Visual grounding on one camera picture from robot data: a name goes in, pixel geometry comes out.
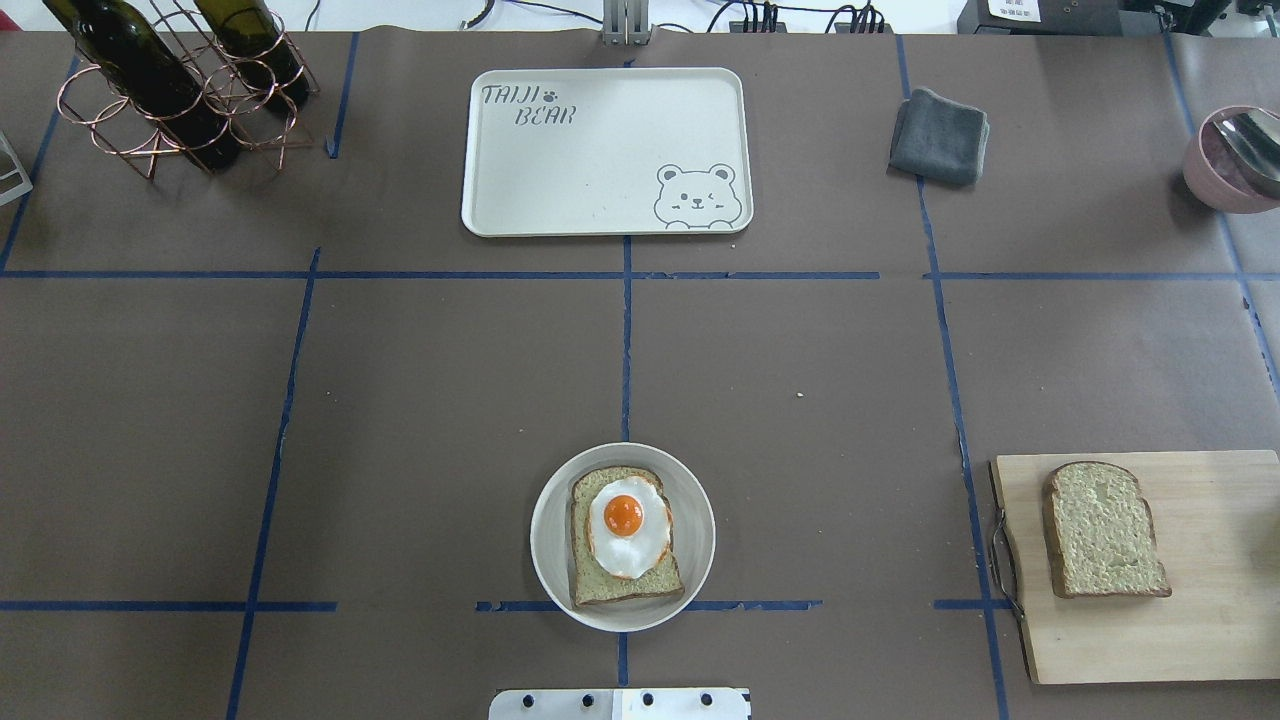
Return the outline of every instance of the orange yolk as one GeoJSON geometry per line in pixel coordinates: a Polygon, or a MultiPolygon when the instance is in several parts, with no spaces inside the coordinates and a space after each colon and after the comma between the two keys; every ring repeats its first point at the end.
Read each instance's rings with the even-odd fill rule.
{"type": "Polygon", "coordinates": [[[631,537],[644,524],[644,509],[630,495],[620,495],[604,506],[604,527],[620,538],[631,537]]]}

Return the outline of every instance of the gray towel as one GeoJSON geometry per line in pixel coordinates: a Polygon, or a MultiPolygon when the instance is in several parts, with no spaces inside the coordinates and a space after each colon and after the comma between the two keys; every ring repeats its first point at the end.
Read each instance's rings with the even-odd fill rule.
{"type": "Polygon", "coordinates": [[[989,132],[987,113],[918,87],[897,109],[888,164],[951,184],[973,184],[982,177],[989,132]]]}

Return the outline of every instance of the pink bowl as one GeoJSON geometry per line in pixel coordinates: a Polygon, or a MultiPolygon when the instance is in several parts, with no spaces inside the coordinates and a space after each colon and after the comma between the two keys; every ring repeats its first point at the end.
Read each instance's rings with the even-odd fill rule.
{"type": "Polygon", "coordinates": [[[1235,165],[1231,150],[1213,127],[1213,120],[1253,109],[1252,105],[1231,105],[1215,110],[1196,128],[1196,137],[1187,143],[1187,156],[1183,159],[1187,187],[1202,202],[1224,213],[1265,213],[1280,208],[1280,200],[1249,187],[1235,165]]]}

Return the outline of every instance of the bread slice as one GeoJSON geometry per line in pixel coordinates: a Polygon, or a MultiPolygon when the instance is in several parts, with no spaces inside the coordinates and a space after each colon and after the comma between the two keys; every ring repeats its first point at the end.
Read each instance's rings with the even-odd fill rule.
{"type": "Polygon", "coordinates": [[[1044,484],[1053,594],[1169,597],[1151,506],[1138,478],[1108,462],[1069,462],[1044,484]]]}
{"type": "MultiPolygon", "coordinates": [[[[641,468],[602,468],[593,470],[573,483],[572,500],[570,502],[570,536],[573,546],[573,605],[598,605],[602,602],[618,602],[635,597],[663,597],[685,592],[685,583],[680,580],[680,568],[676,565],[676,528],[671,529],[672,551],[662,556],[652,570],[634,579],[614,578],[608,570],[600,566],[591,556],[588,544],[588,523],[590,520],[591,501],[613,480],[621,480],[631,475],[640,475],[658,486],[658,495],[662,495],[662,480],[649,470],[641,468]]],[[[671,502],[667,496],[662,496],[668,510],[671,502]]]]}

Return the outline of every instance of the bear face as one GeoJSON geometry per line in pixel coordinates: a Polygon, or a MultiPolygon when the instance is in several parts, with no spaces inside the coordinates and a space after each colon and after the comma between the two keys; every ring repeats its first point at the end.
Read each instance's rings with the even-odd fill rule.
{"type": "Polygon", "coordinates": [[[716,164],[707,170],[663,165],[658,169],[662,191],[654,214],[668,228],[730,227],[742,214],[742,201],[733,192],[733,168],[716,164]]]}

